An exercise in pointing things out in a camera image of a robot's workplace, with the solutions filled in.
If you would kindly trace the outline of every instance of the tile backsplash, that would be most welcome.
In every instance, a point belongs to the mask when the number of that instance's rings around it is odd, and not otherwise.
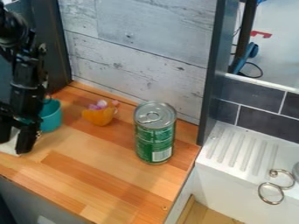
[[[299,144],[299,94],[226,77],[218,120]]]

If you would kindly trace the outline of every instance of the teal bowl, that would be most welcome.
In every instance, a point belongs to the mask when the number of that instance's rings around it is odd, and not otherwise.
[[[45,100],[45,105],[39,116],[44,120],[40,129],[42,132],[52,132],[61,126],[61,103],[58,100]]]

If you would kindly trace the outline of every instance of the orange bowl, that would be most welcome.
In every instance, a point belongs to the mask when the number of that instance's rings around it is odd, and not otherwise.
[[[109,124],[113,120],[114,115],[115,107],[108,107],[100,110],[85,109],[82,112],[84,119],[98,126]]]

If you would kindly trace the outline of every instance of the small bowl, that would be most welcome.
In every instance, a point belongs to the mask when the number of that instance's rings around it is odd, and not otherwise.
[[[100,110],[85,109],[82,112],[82,116],[84,119],[95,125],[105,126],[113,120],[115,110],[115,107],[108,107]]]
[[[61,103],[58,100],[45,100],[44,107],[39,113],[39,116],[44,120],[40,129],[42,132],[52,132],[61,126],[62,112]]]

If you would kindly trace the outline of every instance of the can lid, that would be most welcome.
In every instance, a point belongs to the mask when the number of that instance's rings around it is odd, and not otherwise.
[[[176,121],[176,110],[169,104],[147,101],[135,110],[135,121],[149,129],[165,128]]]

